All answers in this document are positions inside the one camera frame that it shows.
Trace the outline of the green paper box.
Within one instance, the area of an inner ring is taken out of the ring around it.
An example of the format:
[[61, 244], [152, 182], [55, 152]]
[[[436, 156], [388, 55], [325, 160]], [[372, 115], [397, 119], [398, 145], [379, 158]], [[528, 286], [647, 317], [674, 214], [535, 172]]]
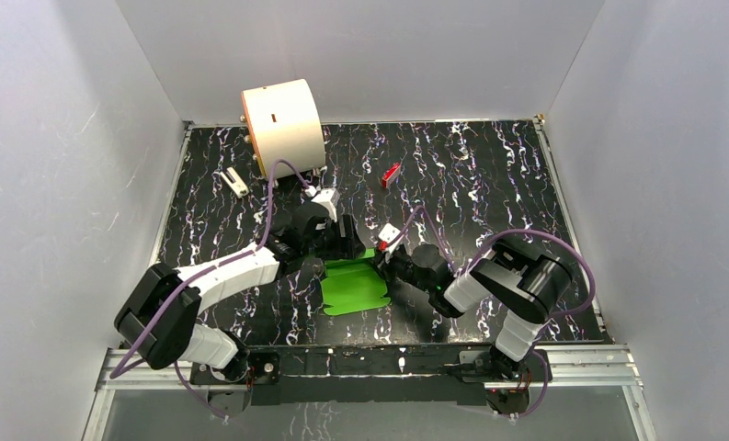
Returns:
[[374, 249], [367, 249], [356, 259], [325, 261], [321, 280], [324, 312], [339, 316], [388, 306], [386, 282], [372, 266]]

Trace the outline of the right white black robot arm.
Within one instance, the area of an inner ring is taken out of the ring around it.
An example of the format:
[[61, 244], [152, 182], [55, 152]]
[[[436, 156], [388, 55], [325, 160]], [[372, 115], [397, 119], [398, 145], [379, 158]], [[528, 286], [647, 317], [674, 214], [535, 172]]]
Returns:
[[514, 380], [527, 370], [528, 353], [573, 276], [562, 258], [515, 238], [497, 240], [492, 251], [456, 276], [433, 244], [408, 253], [402, 244], [381, 242], [373, 266], [388, 282], [400, 280], [424, 291], [445, 317], [458, 318], [483, 300], [498, 300], [507, 316], [491, 350], [492, 367], [501, 379]]

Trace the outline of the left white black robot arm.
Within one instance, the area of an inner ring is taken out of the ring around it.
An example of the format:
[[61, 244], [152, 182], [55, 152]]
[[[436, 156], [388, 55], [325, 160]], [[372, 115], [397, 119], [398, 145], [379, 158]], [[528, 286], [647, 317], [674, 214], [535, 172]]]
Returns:
[[227, 382], [245, 377], [249, 350], [233, 333], [197, 322], [232, 295], [270, 284], [304, 266], [362, 256], [365, 246], [349, 214], [306, 202], [259, 243], [213, 261], [181, 268], [150, 266], [117, 313], [114, 327], [152, 369], [177, 361], [205, 365]]

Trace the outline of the small white black block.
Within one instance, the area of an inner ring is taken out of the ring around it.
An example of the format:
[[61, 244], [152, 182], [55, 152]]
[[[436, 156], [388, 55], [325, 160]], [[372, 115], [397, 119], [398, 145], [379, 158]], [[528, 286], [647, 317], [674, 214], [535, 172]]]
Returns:
[[250, 193], [248, 185], [233, 167], [228, 167], [221, 172], [221, 180], [238, 198], [244, 198]]

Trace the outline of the small red block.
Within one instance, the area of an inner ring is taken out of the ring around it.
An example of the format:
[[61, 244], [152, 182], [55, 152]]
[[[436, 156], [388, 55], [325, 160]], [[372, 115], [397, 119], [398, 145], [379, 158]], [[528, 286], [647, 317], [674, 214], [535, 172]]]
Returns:
[[383, 176], [381, 178], [381, 186], [383, 188], [388, 188], [398, 178], [398, 176], [401, 174], [401, 171], [402, 171], [402, 165], [400, 163], [393, 164], [383, 174]]

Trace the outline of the white cylindrical drum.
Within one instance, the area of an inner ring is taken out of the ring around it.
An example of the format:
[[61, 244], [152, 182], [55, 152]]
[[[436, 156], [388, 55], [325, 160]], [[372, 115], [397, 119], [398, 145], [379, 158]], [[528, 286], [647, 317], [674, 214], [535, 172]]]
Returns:
[[293, 172], [325, 166], [325, 139], [310, 86], [304, 79], [247, 89], [241, 93], [245, 123], [257, 163], [268, 177], [275, 168], [279, 179]]

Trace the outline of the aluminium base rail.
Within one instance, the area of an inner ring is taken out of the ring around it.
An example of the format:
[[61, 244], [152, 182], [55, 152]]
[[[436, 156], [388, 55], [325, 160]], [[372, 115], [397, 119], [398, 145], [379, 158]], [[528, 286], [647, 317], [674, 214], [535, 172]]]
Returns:
[[657, 438], [641, 376], [626, 345], [539, 345], [513, 380], [494, 372], [487, 343], [257, 345], [250, 350], [248, 372], [238, 381], [214, 377], [208, 368], [188, 361], [161, 370], [140, 365], [111, 379], [110, 372], [125, 354], [109, 349], [105, 355], [85, 440], [103, 438], [117, 392], [182, 390], [182, 378], [204, 399], [245, 392], [255, 405], [455, 401], [467, 406], [484, 401], [486, 394], [527, 386], [533, 388], [530, 401], [536, 403], [543, 385], [619, 387], [638, 439]]

